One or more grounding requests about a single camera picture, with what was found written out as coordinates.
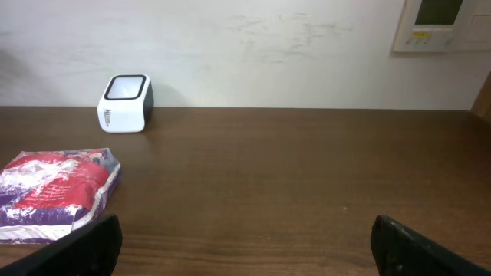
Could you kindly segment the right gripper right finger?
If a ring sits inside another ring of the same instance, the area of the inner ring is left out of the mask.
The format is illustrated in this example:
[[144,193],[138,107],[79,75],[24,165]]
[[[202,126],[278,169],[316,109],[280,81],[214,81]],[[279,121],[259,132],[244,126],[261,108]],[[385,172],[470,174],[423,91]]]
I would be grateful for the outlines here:
[[387,215],[374,221],[371,251],[383,276],[490,276],[490,271]]

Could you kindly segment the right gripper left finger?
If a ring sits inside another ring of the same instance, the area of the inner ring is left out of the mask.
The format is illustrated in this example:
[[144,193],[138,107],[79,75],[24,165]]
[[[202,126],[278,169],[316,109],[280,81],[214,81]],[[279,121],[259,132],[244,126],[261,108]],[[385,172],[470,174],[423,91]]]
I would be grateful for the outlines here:
[[123,236],[118,217],[108,215],[1,268],[1,276],[111,275]]

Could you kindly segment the red purple pad package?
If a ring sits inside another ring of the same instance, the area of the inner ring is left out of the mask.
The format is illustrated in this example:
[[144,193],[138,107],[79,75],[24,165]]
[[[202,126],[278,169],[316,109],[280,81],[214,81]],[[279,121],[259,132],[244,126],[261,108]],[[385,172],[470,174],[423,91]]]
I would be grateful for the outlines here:
[[120,173],[108,148],[19,153],[1,171],[1,242],[48,244],[96,220]]

